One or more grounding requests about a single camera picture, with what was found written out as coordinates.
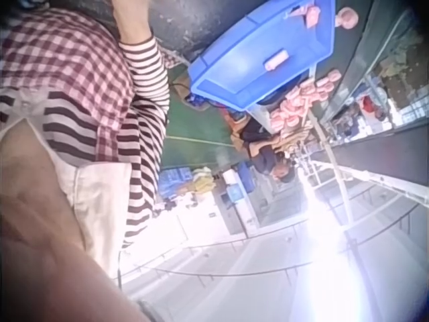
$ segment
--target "blue box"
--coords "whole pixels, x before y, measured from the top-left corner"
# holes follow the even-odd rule
[[[317,5],[318,24],[289,17],[302,5]],[[313,64],[332,54],[335,0],[271,0],[237,22],[189,67],[191,91],[245,111]],[[265,63],[286,50],[289,58],[273,71]]]

